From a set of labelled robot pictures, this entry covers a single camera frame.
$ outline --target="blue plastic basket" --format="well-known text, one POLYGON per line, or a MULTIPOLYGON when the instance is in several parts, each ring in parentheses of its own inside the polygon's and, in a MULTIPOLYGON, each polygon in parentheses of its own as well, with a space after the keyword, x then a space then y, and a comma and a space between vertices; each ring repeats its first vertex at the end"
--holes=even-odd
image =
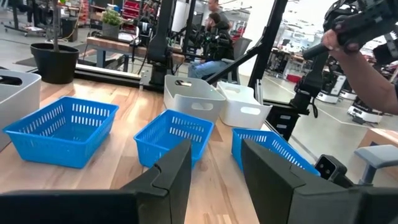
POLYGON ((4 132, 24 160, 82 168, 109 134, 118 108, 65 96, 4 132))
POLYGON ((232 133, 232 155, 241 170, 243 170, 241 157, 242 139, 251 139, 272 152, 278 153, 280 156, 288 159, 291 163, 315 175, 320 175, 320 173, 309 162, 301 157, 300 154, 285 141, 285 139, 273 131, 233 128, 232 133))
POLYGON ((181 141, 190 139, 192 167, 194 167, 205 151, 213 128, 212 122, 166 110, 134 136, 139 162, 143 166, 152 167, 158 159, 181 141))

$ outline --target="gray storage bin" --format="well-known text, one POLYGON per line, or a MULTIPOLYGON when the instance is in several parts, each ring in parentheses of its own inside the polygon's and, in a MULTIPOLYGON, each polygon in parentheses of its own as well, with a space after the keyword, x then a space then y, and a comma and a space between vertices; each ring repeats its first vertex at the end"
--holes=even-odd
POLYGON ((42 77, 33 73, 0 70, 1 76, 16 77, 22 84, 0 84, 0 151, 9 143, 2 129, 20 120, 40 107, 40 84, 42 77))
POLYGON ((216 123, 226 99, 206 81, 166 75, 164 104, 167 109, 216 123))

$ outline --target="office chair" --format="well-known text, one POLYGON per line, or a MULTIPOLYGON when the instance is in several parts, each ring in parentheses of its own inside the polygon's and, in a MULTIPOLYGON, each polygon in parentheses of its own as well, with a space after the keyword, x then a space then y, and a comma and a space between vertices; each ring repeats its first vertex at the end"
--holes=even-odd
MULTIPOLYGON (((246 53, 246 50, 248 49, 249 44, 251 42, 252 42, 251 39, 247 39, 244 37, 240 37, 238 40, 236 40, 236 42, 234 43, 234 58, 238 59, 238 58, 242 57, 242 55, 244 55, 246 53)), ((228 64, 231 64, 234 62, 234 60, 230 60, 230 59, 226 59, 226 58, 223 58, 221 60, 228 64)), ((202 77, 201 79, 206 80, 208 77, 210 77, 212 75, 214 75, 214 74, 206 75, 206 76, 202 77)), ((228 83, 240 85, 241 82, 239 79, 238 68, 235 68, 232 72, 229 72, 227 79, 222 78, 221 80, 228 82, 228 83)))

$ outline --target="black plant pot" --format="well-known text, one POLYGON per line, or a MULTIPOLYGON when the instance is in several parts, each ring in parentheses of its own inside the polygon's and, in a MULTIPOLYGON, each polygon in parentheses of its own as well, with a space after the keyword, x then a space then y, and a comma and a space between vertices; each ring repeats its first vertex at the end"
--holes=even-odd
POLYGON ((37 69, 43 82, 67 84, 73 81, 79 50, 58 45, 60 51, 54 52, 53 44, 32 44, 30 51, 35 58, 37 69))

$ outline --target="white plastic bin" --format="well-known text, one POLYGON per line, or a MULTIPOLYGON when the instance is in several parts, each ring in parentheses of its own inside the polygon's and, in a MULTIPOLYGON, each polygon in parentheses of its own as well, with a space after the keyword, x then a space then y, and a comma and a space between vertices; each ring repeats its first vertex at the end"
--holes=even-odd
POLYGON ((225 100, 204 80, 166 75, 164 105, 167 109, 216 123, 225 100))
POLYGON ((224 124, 232 127, 261 129, 272 106, 260 105, 254 99, 252 88, 218 82, 217 90, 226 97, 226 105, 220 114, 224 124))
POLYGON ((0 84, 0 151, 9 143, 2 129, 7 125, 36 111, 40 107, 40 81, 42 77, 33 73, 0 70, 0 76, 16 77, 22 84, 0 84))

